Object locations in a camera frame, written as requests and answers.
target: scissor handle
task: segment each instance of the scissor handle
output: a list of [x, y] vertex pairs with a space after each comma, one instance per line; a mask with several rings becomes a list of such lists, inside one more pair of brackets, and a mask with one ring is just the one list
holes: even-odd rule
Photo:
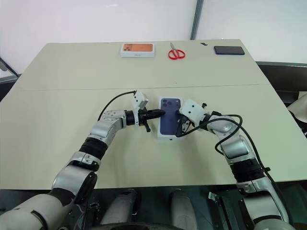
[[186, 53], [183, 52], [183, 51], [180, 50], [180, 49], [176, 49], [176, 52], [177, 52], [177, 55], [178, 55], [178, 58], [179, 58], [179, 59], [182, 59], [182, 58], [184, 58], [184, 57], [186, 56]]
[[172, 60], [182, 59], [186, 56], [185, 52], [180, 49], [172, 49], [168, 52], [168, 57]]
[[173, 49], [168, 52], [168, 57], [172, 60], [178, 59], [177, 54], [175, 53], [175, 51]]

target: beige table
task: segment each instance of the beige table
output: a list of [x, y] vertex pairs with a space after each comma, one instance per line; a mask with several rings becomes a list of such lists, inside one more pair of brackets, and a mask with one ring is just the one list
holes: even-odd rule
[[[199, 42], [180, 42], [180, 44], [192, 47], [192, 44]], [[211, 46], [215, 43], [221, 45], [223, 42], [228, 45], [240, 43], [238, 40], [205, 42]], [[153, 62], [157, 61], [158, 51], [161, 52], [158, 45], [168, 42], [156, 44], [157, 56], [152, 59]], [[93, 45], [108, 47], [107, 44]], [[48, 46], [53, 46], [54, 49], [47, 52]], [[83, 143], [104, 105], [113, 96], [135, 89], [129, 88], [131, 82], [124, 80], [118, 85], [118, 89], [104, 89], [112, 88], [114, 84], [112, 79], [114, 81], [127, 79], [127, 76], [112, 76], [110, 68], [103, 64], [96, 64], [89, 70], [95, 73], [108, 69], [108, 72], [101, 76], [106, 83], [102, 84], [100, 89], [97, 84], [101, 79], [92, 77], [91, 74], [83, 76], [83, 73], [78, 74], [76, 71], [75, 81], [72, 76], [67, 76], [67, 73], [62, 78], [57, 74], [51, 75], [48, 71], [45, 75], [39, 74], [40, 60], [49, 59], [49, 54], [54, 55], [55, 50], [62, 50], [58, 49], [58, 46], [64, 49], [75, 46], [75, 49], [79, 50], [78, 47], [89, 44], [47, 45], [0, 103], [1, 188], [49, 189], [58, 171]], [[193, 56], [190, 50], [187, 50], [187, 53], [188, 57]], [[200, 63], [199, 59], [209, 60], [209, 55], [214, 57], [214, 54], [195, 53], [195, 55], [198, 58], [194, 59]], [[140, 89], [150, 99], [149, 109], [157, 108], [160, 96], [178, 96], [184, 99], [191, 98], [199, 103], [206, 102], [209, 110], [242, 115], [243, 126], [255, 141], [264, 164], [271, 167], [274, 179], [276, 181], [306, 179], [307, 142], [291, 115], [248, 54], [244, 56], [247, 60], [244, 57], [239, 57], [241, 59], [228, 57], [236, 68], [230, 67], [226, 61], [227, 57], [223, 56], [219, 60], [221, 65], [217, 68], [217, 72], [223, 75], [216, 75], [215, 78], [218, 80], [212, 77], [214, 69], [212, 67], [206, 69], [204, 66], [198, 66], [194, 72], [190, 69], [188, 81], [177, 78], [176, 74], [180, 72], [176, 68], [169, 69], [168, 78], [165, 78], [166, 88], [162, 87], [159, 81], [149, 80], [146, 75], [129, 76], [134, 79], [136, 85], [144, 86]], [[117, 61], [118, 58], [114, 55], [114, 62]], [[146, 63], [150, 60], [147, 59], [145, 62], [137, 58], [127, 61], [134, 63], [128, 69], [132, 71], [138, 61]], [[71, 60], [67, 62], [71, 63], [72, 69], [82, 68], [72, 65]], [[240, 62], [245, 63], [242, 66], [244, 69], [242, 71], [246, 72], [245, 78], [241, 74]], [[190, 68], [190, 64], [183, 60], [180, 63]], [[56, 70], [54, 72], [58, 73], [65, 72], [68, 68], [67, 65], [58, 62], [52, 62], [50, 65]], [[147, 72], [152, 75], [154, 69], [150, 69], [149, 64], [147, 67], [149, 68]], [[83, 81], [82, 77], [87, 77], [91, 84]], [[196, 86], [196, 81], [201, 82], [201, 86]], [[130, 96], [114, 101], [110, 109], [130, 109]], [[225, 159], [214, 150], [214, 145], [218, 141], [215, 135], [195, 132], [182, 142], [163, 142], [157, 140], [157, 121], [151, 121], [149, 125], [152, 128], [151, 133], [146, 133], [144, 127], [136, 126], [129, 126], [117, 133], [97, 173], [97, 188], [235, 183]]]

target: metal pole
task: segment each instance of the metal pole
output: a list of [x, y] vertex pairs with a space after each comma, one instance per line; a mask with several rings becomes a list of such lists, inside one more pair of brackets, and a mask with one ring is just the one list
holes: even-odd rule
[[19, 77], [18, 73], [16, 73], [2, 58], [0, 58], [0, 67], [1, 69], [3, 68], [3, 71], [6, 71], [6, 69], [8, 69], [17, 78]]
[[203, 0], [197, 0], [190, 40], [195, 40], [198, 24], [200, 22], [200, 17], [201, 17], [202, 4]]

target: orange phone box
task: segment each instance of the orange phone box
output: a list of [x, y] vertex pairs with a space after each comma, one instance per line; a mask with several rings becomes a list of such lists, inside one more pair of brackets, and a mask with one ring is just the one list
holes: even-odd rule
[[153, 58], [154, 43], [124, 43], [120, 49], [123, 58]]

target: black cable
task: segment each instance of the black cable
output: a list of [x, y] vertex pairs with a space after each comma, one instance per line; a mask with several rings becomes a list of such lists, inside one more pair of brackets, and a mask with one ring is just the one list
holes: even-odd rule
[[99, 117], [98, 117], [98, 120], [97, 121], [99, 121], [100, 120], [100, 118], [101, 118], [101, 116], [102, 116], [102, 114], [104, 113], [104, 111], [106, 110], [106, 108], [116, 99], [116, 98], [118, 98], [118, 97], [121, 97], [121, 96], [123, 96], [123, 95], [126, 95], [126, 94], [130, 94], [130, 93], [133, 93], [133, 94], [135, 94], [136, 93], [136, 90], [134, 90], [134, 91], [130, 91], [130, 92], [124, 92], [124, 93], [121, 93], [121, 94], [119, 94], [119, 95], [117, 95], [116, 97], [114, 97], [111, 101], [109, 101], [109, 103], [108, 104], [106, 104], [106, 106], [104, 107], [104, 109], [101, 111], [101, 113], [100, 113], [100, 115], [99, 115]]
[[85, 203], [85, 210], [84, 210], [83, 220], [82, 220], [82, 224], [80, 228], [81, 230], [85, 229], [85, 219], [86, 219], [87, 209], [88, 209], [88, 201], [86, 201]]
[[288, 208], [287, 205], [286, 205], [286, 202], [285, 202], [285, 200], [284, 200], [283, 194], [282, 194], [280, 188], [278, 187], [278, 185], [276, 184], [276, 182], [273, 180], [273, 178], [271, 177], [271, 175], [268, 173], [268, 168], [265, 168], [265, 167], [264, 167], [264, 165], [263, 165], [263, 163], [262, 163], [262, 161], [261, 161], [261, 159], [260, 159], [260, 156], [259, 156], [259, 153], [258, 153], [258, 150], [257, 150], [257, 148], [256, 148], [256, 145], [255, 145], [254, 141], [252, 140], [252, 138], [250, 137], [250, 135], [248, 134], [248, 132], [242, 127], [241, 119], [240, 119], [240, 124], [239, 124], [238, 122], [236, 122], [236, 121], [234, 121], [234, 120], [231, 120], [231, 119], [228, 119], [228, 118], [216, 118], [216, 119], [213, 119], [213, 120], [204, 122], [204, 123], [200, 124], [199, 126], [193, 128], [193, 129], [191, 129], [190, 131], [184, 133], [184, 134], [176, 135], [176, 137], [179, 138], [179, 137], [186, 136], [186, 135], [188, 135], [188, 134], [190, 134], [190, 133], [196, 131], [196, 130], [199, 129], [199, 128], [205, 127], [207, 124], [210, 124], [210, 123], [212, 123], [212, 122], [214, 122], [214, 121], [222, 121], [222, 120], [224, 120], [224, 121], [229, 121], [229, 122], [231, 122], [231, 123], [237, 125], [237, 128], [236, 128], [230, 135], [233, 136], [239, 129], [241, 129], [241, 130], [244, 132], [244, 134], [247, 136], [248, 140], [250, 141], [250, 144], [252, 145], [252, 147], [253, 147], [253, 149], [254, 149], [254, 152], [255, 152], [255, 155], [256, 155], [256, 158], [257, 158], [257, 160], [258, 160], [259, 165], [260, 165], [261, 168], [264, 170], [265, 174], [268, 176], [268, 178], [269, 178], [269, 180], [270, 180], [270, 182], [271, 182], [273, 188], [275, 189], [275, 191], [276, 191], [278, 197], [280, 198], [280, 200], [281, 200], [281, 202], [282, 202], [284, 208], [286, 209], [286, 212], [287, 212], [288, 218], [289, 218], [289, 224], [291, 224], [291, 225], [293, 226], [293, 219], [292, 219], [291, 213], [290, 213], [290, 211], [289, 211], [289, 208]]
[[227, 137], [225, 137], [224, 139], [220, 140], [216, 145], [215, 145], [215, 150], [224, 155], [222, 151], [220, 151], [217, 147], [222, 144], [224, 141], [228, 140], [229, 138], [231, 138], [234, 134], [237, 133], [237, 131], [242, 127], [242, 123], [243, 123], [243, 118], [240, 116], [240, 115], [237, 115], [237, 114], [229, 114], [229, 115], [226, 115], [226, 116], [234, 116], [234, 117], [238, 117], [240, 119], [240, 122], [239, 122], [239, 125], [236, 127], [236, 129]]

